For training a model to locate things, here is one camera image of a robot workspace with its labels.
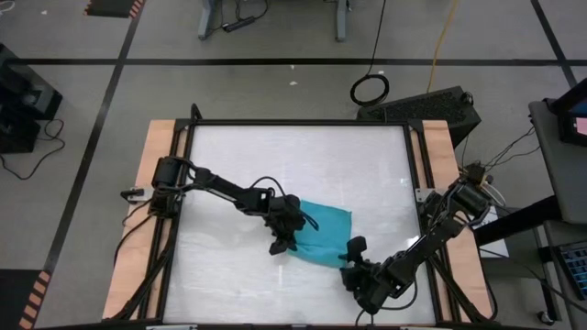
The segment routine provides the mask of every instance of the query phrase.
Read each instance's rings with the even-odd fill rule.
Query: yellow cable
[[[432,82],[434,81],[434,71],[437,66],[438,50],[440,50],[440,45],[442,45],[442,42],[444,41],[444,36],[447,34],[447,30],[449,29],[450,23],[452,22],[452,18],[455,16],[458,4],[459,0],[452,0],[452,7],[450,8],[449,18],[444,24],[440,38],[438,38],[437,41],[437,47],[434,49],[434,59],[432,60],[432,70],[430,71],[430,80],[428,81],[428,88],[426,88],[426,93],[430,93],[430,87],[432,87]]]

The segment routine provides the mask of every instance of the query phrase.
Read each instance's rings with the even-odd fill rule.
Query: wire
[[[495,155],[491,160],[489,160],[489,162],[485,165],[482,165],[487,171],[490,171],[492,169],[493,166],[495,166],[495,164],[497,162],[499,162],[499,160],[501,160],[501,158],[503,156],[505,156],[505,154],[514,147],[514,145],[516,143],[518,143],[519,141],[521,141],[522,139],[529,137],[531,135],[533,135],[535,132],[534,127],[530,127],[530,129],[528,129],[528,131],[526,133],[524,133],[521,137],[517,138],[514,140],[514,142],[510,143],[509,145],[507,145],[507,147],[505,147],[501,152],[499,152],[497,155]]]
[[[539,149],[540,149],[540,146],[538,146],[538,147],[536,147],[536,148],[534,148],[534,149],[532,149],[532,150],[530,150],[528,152],[524,152],[524,153],[519,153],[519,154],[512,155],[512,156],[510,156],[510,158],[508,158],[508,159],[506,159],[506,160],[504,160],[502,162],[498,162],[498,163],[493,164],[492,169],[495,168],[496,166],[504,165],[506,162],[512,160],[513,158],[521,157],[521,156],[527,156],[527,155],[530,155],[532,153],[535,153]]]
[[[465,169],[465,152],[467,152],[467,145],[469,144],[469,135],[465,138],[465,147],[462,149],[462,154],[460,155],[460,167],[464,170]]]
[[[355,326],[359,326],[359,320],[360,317],[365,313],[365,310],[360,310],[359,315],[357,315],[357,318],[355,319]]]
[[[8,6],[8,8],[7,8],[7,9],[0,9],[0,17],[1,17],[1,16],[2,16],[4,13],[6,13],[6,12],[9,12],[9,11],[11,11],[12,9],[14,9],[14,8],[15,8],[15,6],[17,5],[17,3],[16,3],[16,2],[14,2],[14,1],[0,1],[0,6],[6,5],[6,4],[8,4],[9,6]]]
[[[499,191],[497,190],[497,188],[493,187],[493,186],[492,186],[491,184],[489,184],[489,183],[483,183],[483,184],[482,184],[482,188],[485,188],[484,190],[485,190],[487,193],[488,193],[488,191],[487,191],[487,188],[491,188],[491,189],[492,189],[492,190],[493,190],[495,193],[497,193],[497,195],[498,195],[498,196],[499,196],[499,197],[502,199],[501,206],[505,206],[505,205],[506,205],[506,201],[505,201],[505,198],[504,198],[504,196],[502,195],[502,193],[501,193],[501,192],[499,192]]]
[[[404,306],[400,306],[400,307],[382,307],[381,309],[383,309],[384,311],[402,311],[404,309],[410,308],[410,306],[412,306],[415,302],[415,298],[417,298],[418,296],[418,281],[415,279],[414,276],[414,296],[412,297],[412,300],[405,304]]]
[[[264,176],[264,177],[258,178],[254,183],[252,183],[250,185],[250,188],[253,188],[254,186],[256,186],[259,182],[261,182],[263,180],[270,180],[270,181],[274,182],[275,185],[277,185],[277,188],[279,189],[280,193],[282,193],[282,196],[285,197],[285,191],[283,190],[283,187],[279,184],[279,182],[277,180],[275,180],[275,178],[270,177],[270,176]],[[283,198],[283,199],[289,205],[295,207],[287,198]],[[310,214],[307,214],[306,212],[302,211],[299,208],[298,208],[298,211],[300,212],[300,214],[302,214],[303,218],[307,222],[310,223],[310,225],[314,228],[314,230],[317,231],[320,228],[320,225],[318,224],[318,222],[316,220],[314,220],[314,218],[312,216],[310,216]]]
[[[114,253],[114,265],[116,265],[116,259],[118,259],[118,251],[120,250],[120,248],[122,247],[122,244],[127,240],[127,238],[134,233],[137,229],[141,228],[143,225],[145,225],[147,223],[147,221],[149,221],[149,219],[152,218],[152,215],[149,215],[145,218],[145,220],[141,221],[138,223],[138,225],[136,225],[134,228],[130,229],[128,231],[128,233],[126,235],[124,235],[122,237],[122,239],[120,240],[120,242],[118,243],[118,246],[116,246],[116,251]]]
[[[54,135],[52,135],[52,134],[50,134],[47,131],[47,127],[49,127],[49,125],[51,123],[54,123],[54,122],[61,123],[61,126],[57,130],[57,133],[55,133]],[[40,160],[39,160],[39,162],[37,162],[37,165],[35,165],[35,167],[33,168],[33,171],[29,175],[27,175],[27,176],[21,176],[16,171],[10,169],[6,165],[6,159],[4,158],[4,156],[0,155],[0,160],[2,161],[2,167],[5,170],[9,171],[12,175],[14,175],[15,177],[17,177],[21,181],[26,181],[26,180],[30,179],[33,175],[35,175],[35,172],[37,171],[37,169],[39,168],[39,166],[43,162],[43,160],[45,160],[48,156],[56,153],[57,151],[65,148],[65,141],[63,141],[61,138],[59,138],[59,135],[61,134],[61,131],[63,130],[63,127],[64,126],[65,126],[65,123],[61,119],[53,119],[53,120],[48,121],[47,124],[45,124],[45,127],[43,128],[43,130],[45,131],[45,135],[48,136],[49,138],[37,137],[37,140],[41,140],[41,141],[58,140],[58,141],[60,141],[61,145],[59,147],[57,147],[56,149],[54,149],[53,151],[50,151],[50,152],[46,153],[45,156],[41,157]]]
[[[521,263],[521,262],[519,262],[519,261],[517,261],[517,260],[514,260],[514,259],[512,259],[512,258],[509,258],[509,257],[507,257],[507,256],[504,256],[503,254],[499,254],[499,253],[497,253],[497,252],[489,251],[489,250],[486,250],[486,249],[484,249],[484,248],[480,248],[479,250],[480,250],[480,251],[483,251],[483,252],[485,252],[485,253],[493,254],[493,255],[495,255],[495,256],[497,256],[497,257],[500,257],[500,258],[503,258],[503,259],[509,260],[509,261],[511,261],[513,264],[515,264],[515,265],[517,265],[517,266],[519,266],[519,267],[522,267],[522,268],[526,269],[528,272],[530,272],[530,273],[531,273],[531,274],[532,274],[532,275],[533,275],[533,276],[534,276],[534,277],[535,277],[535,278],[536,278],[536,279],[537,279],[537,280],[540,282],[540,284],[542,284],[542,286],[543,286],[543,287],[545,287],[545,288],[547,288],[547,289],[551,290],[553,293],[557,294],[557,295],[558,295],[560,298],[562,298],[562,300],[564,300],[564,301],[565,301],[565,302],[567,302],[568,304],[572,305],[573,307],[577,308],[579,311],[581,311],[581,312],[583,312],[583,313],[586,313],[586,314],[587,314],[587,308],[584,308],[584,307],[582,307],[582,306],[581,306],[581,305],[579,305],[578,303],[574,302],[574,301],[573,301],[571,298],[569,298],[569,297],[565,296],[565,295],[564,295],[562,292],[560,292],[560,291],[558,291],[557,289],[555,289],[555,288],[553,288],[552,286],[550,286],[550,284],[548,284],[548,283],[547,283],[545,280],[542,280],[542,279],[541,279],[541,278],[538,276],[538,274],[536,274],[536,273],[535,273],[535,272],[534,272],[532,269],[530,269],[528,266],[524,265],[523,263]]]
[[[501,206],[501,205],[494,205],[494,206],[495,206],[495,207],[497,207],[498,209],[500,209],[500,210],[502,210],[502,211],[506,212],[506,213],[507,213],[507,214],[509,214],[509,215],[512,213],[512,211],[510,211],[510,210],[506,209],[505,207],[503,207],[503,206]]]
[[[235,4],[237,5],[237,8],[235,9],[235,16],[237,17],[237,20],[239,20],[239,21],[244,19],[240,16],[240,1],[241,0],[235,0]],[[269,11],[269,0],[264,0],[264,1],[265,1],[265,10],[263,10],[263,12],[259,16],[253,16],[253,17],[255,17],[255,19],[259,19],[261,17],[264,17],[265,14],[267,14],[267,11]]]
[[[134,215],[134,213],[135,213],[136,211],[138,211],[139,209],[141,209],[141,208],[145,207],[145,205],[149,204],[149,203],[150,203],[150,201],[152,201],[152,198],[149,198],[149,200],[148,200],[148,201],[146,201],[145,203],[141,204],[140,206],[138,206],[138,207],[137,207],[137,208],[135,208],[134,210],[130,211],[130,213],[129,213],[127,216],[125,216],[125,218],[124,218],[124,219],[122,219],[122,222],[121,222],[121,223],[122,223],[122,226],[127,226],[127,220],[128,220],[128,219],[129,219],[131,216],[133,216],[133,215]]]
[[[367,73],[365,73],[365,75],[362,78],[358,79],[355,83],[353,83],[352,87],[350,88],[350,99],[356,105],[360,105],[360,106],[377,105],[377,104],[383,102],[383,100],[385,100],[385,98],[387,98],[387,94],[389,93],[389,81],[387,80],[387,78],[385,78],[385,76],[382,74],[371,74],[371,69],[373,68],[373,63],[375,62],[375,54],[377,53],[377,45],[379,44],[379,35],[382,32],[383,14],[385,13],[385,5],[386,4],[387,4],[387,0],[383,0],[382,13],[379,17],[379,26],[377,27],[377,37],[375,38],[375,47],[373,47],[373,54],[371,55],[371,64],[369,65],[369,69],[367,70]],[[357,92],[357,87],[359,87],[360,84],[362,84],[365,81],[368,81],[369,79],[381,80],[383,82],[383,93],[370,101],[361,101],[361,100],[357,99],[357,96],[355,95],[355,93]]]
[[[491,284],[489,284],[489,281],[487,280],[487,277],[485,276],[485,274],[483,274],[483,277],[485,278],[485,286],[487,287],[487,290],[489,291],[489,296],[492,298],[493,313],[489,317],[489,319],[491,321],[493,321],[493,320],[495,320],[495,317],[497,317],[497,314],[499,313],[499,307],[497,306],[497,299],[495,299],[495,293],[493,293],[493,288],[492,288]]]
[[[452,7],[450,8],[449,18],[447,18],[447,22],[444,24],[442,28],[442,32],[440,33],[440,37],[437,41],[437,46],[434,49],[434,58],[432,59],[432,69],[430,70],[430,80],[428,81],[428,87],[426,88],[426,93],[430,93],[430,87],[432,87],[432,82],[434,81],[434,73],[436,72],[437,67],[437,57],[438,51],[440,50],[440,45],[444,41],[444,37],[447,35],[447,30],[450,27],[450,23],[452,23],[452,18],[455,16],[455,12],[457,11],[457,6],[459,4],[459,0],[452,0]]]
[[[505,206],[505,204],[503,204],[500,200],[498,200],[494,194],[492,194],[489,190],[487,190],[487,188],[485,188],[485,186],[480,186],[481,189],[487,193],[496,203],[500,204],[501,206]]]
[[[218,31],[224,26],[224,0],[220,0],[218,5],[220,6],[220,25],[218,27],[211,28],[208,36],[211,36],[214,32]]]

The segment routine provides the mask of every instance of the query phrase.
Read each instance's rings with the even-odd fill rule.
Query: black keyboard
[[[573,243],[555,249],[570,286],[581,300],[587,298],[587,242]]]
[[[451,92],[428,94],[417,99],[378,104],[368,115],[378,120],[432,119],[460,123],[466,118],[464,104]]]

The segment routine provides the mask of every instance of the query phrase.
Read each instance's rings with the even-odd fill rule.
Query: teal towel
[[[306,222],[302,230],[293,234],[297,242],[297,251],[288,249],[287,253],[319,265],[336,269],[345,267],[346,260],[338,256],[347,253],[351,212],[304,200],[300,204],[300,209],[316,220],[319,230],[315,230]]]

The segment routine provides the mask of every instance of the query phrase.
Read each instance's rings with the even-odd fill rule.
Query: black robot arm
[[[489,208],[489,197],[464,176],[456,180],[444,195],[432,192],[418,208],[421,218],[429,220],[427,230],[409,249],[395,253],[383,263],[372,263],[360,254],[367,249],[363,236],[348,242],[349,253],[341,257],[354,264],[341,269],[343,284],[353,292],[365,312],[378,313],[388,297],[398,298],[414,283],[419,265],[433,259],[433,266],[438,266],[437,252],[444,244],[466,226],[483,219]],[[449,287],[455,288],[454,280],[445,280],[448,280]],[[490,322],[460,289],[455,291],[461,293],[458,300],[473,322]]]
[[[187,171],[193,182],[178,187],[177,179],[182,171]],[[245,215],[261,216],[275,236],[269,250],[271,255],[288,248],[297,250],[294,231],[301,230],[306,220],[318,230],[316,221],[300,210],[298,197],[292,194],[276,197],[273,188],[239,187],[209,169],[195,166],[188,159],[160,158],[151,185],[155,189],[150,204],[152,215],[168,217],[176,214],[176,199],[191,190],[200,190],[233,203]]]

